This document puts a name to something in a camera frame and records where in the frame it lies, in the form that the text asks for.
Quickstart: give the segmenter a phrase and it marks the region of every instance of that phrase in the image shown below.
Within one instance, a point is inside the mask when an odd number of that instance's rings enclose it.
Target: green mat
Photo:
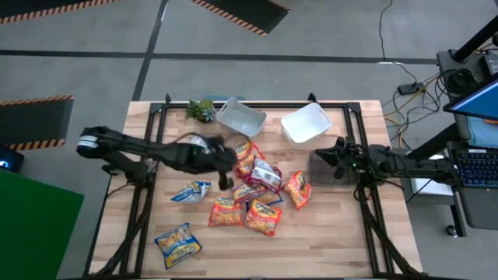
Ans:
[[[0,170],[2,279],[56,279],[83,196]]]

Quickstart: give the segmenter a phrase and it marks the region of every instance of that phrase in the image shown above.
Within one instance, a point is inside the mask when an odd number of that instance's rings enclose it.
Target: computer monitor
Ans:
[[[498,74],[444,106],[444,111],[498,121]]]

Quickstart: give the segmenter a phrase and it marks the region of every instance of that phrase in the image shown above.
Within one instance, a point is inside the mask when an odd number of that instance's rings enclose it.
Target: metal table frame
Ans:
[[[242,102],[245,105],[251,107],[251,108],[301,108],[305,105],[307,105],[309,102],[317,102],[316,97],[314,94],[310,94],[308,97],[307,101],[302,101],[302,102],[292,102],[292,103],[285,103],[285,102]],[[215,108],[220,108],[225,102],[214,102]],[[160,115],[160,122],[159,126],[157,129],[157,136],[156,136],[156,142],[161,143],[163,140],[163,133],[164,133],[164,128],[166,127],[166,116],[167,116],[167,111],[169,109],[184,109],[188,105],[187,102],[171,102],[169,96],[166,98],[166,102],[164,103],[151,103],[150,108],[149,108],[149,116],[147,119],[147,125],[146,125],[146,133],[144,135],[144,139],[150,140],[151,135],[152,135],[152,130],[153,130],[153,125],[154,125],[154,118],[157,114]],[[352,118],[351,114],[354,114],[356,116],[356,122],[358,125],[358,130],[359,130],[359,140],[361,145],[363,146],[368,146],[368,142],[366,140],[366,131],[365,131],[365,126],[363,124],[363,116],[361,112],[361,106],[357,102],[347,102],[347,103],[320,103],[320,106],[322,106],[325,109],[340,109],[344,113],[344,119],[345,119],[345,127],[347,130],[347,138],[352,138],[354,140],[354,130],[352,128]],[[98,273],[98,274],[90,274],[89,273],[89,268],[90,264],[92,262],[93,258],[93,253],[95,250],[96,246],[96,240],[98,237],[98,233],[100,230],[100,223],[102,221],[102,216],[103,216],[103,210],[105,208],[106,200],[107,198],[104,199],[103,204],[102,204],[102,209],[100,211],[100,217],[99,217],[99,222],[97,224],[95,234],[93,237],[93,242],[91,245],[91,248],[89,250],[89,254],[87,257],[86,261],[86,266],[85,266],[85,272],[82,278],[79,279],[130,279],[130,278],[141,278],[141,272],[142,272],[142,262],[143,262],[143,257],[145,253],[145,248],[146,248],[146,236],[147,236],[147,230],[149,227],[149,218],[150,218],[150,213],[152,211],[152,203],[153,203],[153,194],[154,194],[154,188],[155,188],[155,182],[156,182],[156,172],[157,168],[153,171],[152,174],[152,184],[148,187],[144,186],[135,186],[135,190],[133,193],[133,199],[132,199],[132,206],[130,208],[130,216],[128,219],[128,226],[126,229],[126,236],[119,246],[119,248],[116,250],[114,253],[113,257],[107,262],[106,266],[108,266],[110,263],[113,263],[110,267],[107,268],[107,270],[104,273]],[[110,186],[110,180],[109,184],[107,185],[107,191],[109,190]],[[140,212],[139,215],[139,201],[142,193],[142,189],[145,188],[147,190],[146,192],[146,200],[145,204],[143,206],[142,211]],[[378,193],[378,190],[376,188],[372,188],[372,202],[373,202],[373,209],[374,209],[374,215],[379,222],[381,228],[383,231],[386,231],[386,226],[384,222],[384,215],[382,212],[382,207],[381,207],[381,199]],[[368,249],[368,255],[369,255],[369,261],[370,261],[370,266],[371,266],[371,271],[372,275],[376,277],[376,275],[381,275],[382,273],[380,272],[379,269],[379,262],[377,259],[377,253],[375,251],[375,242],[374,242],[374,236],[372,234],[372,229],[370,225],[365,221],[365,212],[362,210],[362,217],[363,217],[363,227],[365,230],[365,239],[366,239],[366,248]],[[133,240],[139,235],[139,242],[138,242],[138,249],[137,249],[137,254],[136,254],[136,262],[135,262],[135,267],[133,268],[133,271],[128,270],[128,262],[129,262],[129,257],[130,257],[130,251],[131,251],[131,245],[133,243]],[[386,270],[388,274],[394,274],[395,269],[393,265],[393,260],[391,256],[389,255],[385,245],[382,244],[382,249],[383,249],[383,258],[384,258],[384,263],[386,265]],[[117,274],[113,274],[115,269],[117,268],[117,264],[120,264],[120,267],[118,269]]]

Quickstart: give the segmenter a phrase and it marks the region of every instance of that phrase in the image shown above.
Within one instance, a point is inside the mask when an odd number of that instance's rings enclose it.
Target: blue noodle package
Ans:
[[[155,238],[154,242],[163,252],[166,269],[202,249],[201,244],[190,234],[189,226],[190,224],[186,222],[182,226]]]
[[[178,191],[177,195],[171,198],[172,201],[185,204],[199,203],[211,187],[211,182],[193,181]]]

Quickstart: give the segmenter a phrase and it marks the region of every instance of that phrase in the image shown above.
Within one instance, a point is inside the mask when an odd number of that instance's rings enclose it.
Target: blue screen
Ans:
[[[463,114],[478,114],[498,119],[498,81],[471,94],[453,105],[451,109]]]

